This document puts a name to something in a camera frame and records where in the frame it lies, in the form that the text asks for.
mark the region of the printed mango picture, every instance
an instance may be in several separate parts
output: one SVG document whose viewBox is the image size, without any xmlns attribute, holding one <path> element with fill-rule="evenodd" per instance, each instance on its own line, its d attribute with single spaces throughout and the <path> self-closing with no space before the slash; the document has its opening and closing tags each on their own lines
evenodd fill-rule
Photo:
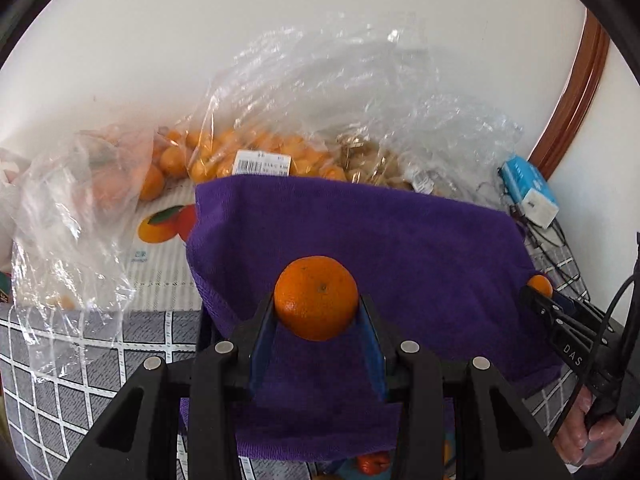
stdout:
<svg viewBox="0 0 640 480">
<path fill-rule="evenodd" d="M 195 204 L 174 205 L 140 222 L 138 238 L 148 244 L 161 244 L 178 235 L 186 242 L 195 223 Z"/>
</svg>

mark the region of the white wall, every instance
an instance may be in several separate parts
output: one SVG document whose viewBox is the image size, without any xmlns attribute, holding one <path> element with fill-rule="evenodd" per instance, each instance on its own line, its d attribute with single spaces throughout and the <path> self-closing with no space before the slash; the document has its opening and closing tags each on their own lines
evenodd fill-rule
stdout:
<svg viewBox="0 0 640 480">
<path fill-rule="evenodd" d="M 593 303 L 633 272 L 640 230 L 640 86 L 612 45 L 587 117 L 550 184 Z M 630 291 L 614 313 L 624 321 Z"/>
<path fill-rule="evenodd" d="M 577 0 L 53 0 L 0 71 L 0 144 L 33 155 L 62 133 L 173 121 L 257 34 L 327 13 L 415 12 L 449 89 L 522 124 L 527 155 L 577 49 Z"/>
</svg>

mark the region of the barcode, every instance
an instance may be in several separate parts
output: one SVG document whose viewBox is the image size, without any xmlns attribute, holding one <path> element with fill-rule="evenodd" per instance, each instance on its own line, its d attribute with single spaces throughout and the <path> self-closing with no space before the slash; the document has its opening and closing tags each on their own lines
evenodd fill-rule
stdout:
<svg viewBox="0 0 640 480">
<path fill-rule="evenodd" d="M 238 170 L 236 173 L 260 174 L 262 163 L 257 160 L 238 160 Z"/>
</svg>

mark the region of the red fruit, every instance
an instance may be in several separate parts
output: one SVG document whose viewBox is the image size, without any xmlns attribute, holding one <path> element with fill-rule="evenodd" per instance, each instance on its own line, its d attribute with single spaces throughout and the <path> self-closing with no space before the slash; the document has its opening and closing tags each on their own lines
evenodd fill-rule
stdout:
<svg viewBox="0 0 640 480">
<path fill-rule="evenodd" d="M 358 471 L 368 476 L 379 475 L 389 469 L 391 457 L 388 451 L 379 451 L 356 457 Z"/>
<path fill-rule="evenodd" d="M 187 241 L 189 238 L 189 234 L 193 229 L 193 226 L 196 225 L 196 206 L 195 204 L 189 204 L 182 208 L 180 213 L 178 213 L 178 219 L 176 222 L 178 234 L 180 238 L 182 238 L 183 242 Z"/>
</svg>

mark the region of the human hand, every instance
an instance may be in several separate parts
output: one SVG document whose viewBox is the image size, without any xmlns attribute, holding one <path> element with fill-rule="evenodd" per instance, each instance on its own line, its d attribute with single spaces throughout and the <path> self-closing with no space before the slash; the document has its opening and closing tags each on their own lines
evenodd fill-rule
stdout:
<svg viewBox="0 0 640 480">
<path fill-rule="evenodd" d="M 612 415 L 598 421 L 587 432 L 584 416 L 592 402 L 593 397 L 590 391 L 583 386 L 554 439 L 554 447 L 565 463 L 580 462 L 582 450 L 588 441 L 599 440 L 602 441 L 601 444 L 589 455 L 584 465 L 601 464 L 613 456 L 620 442 L 624 427 Z"/>
</svg>

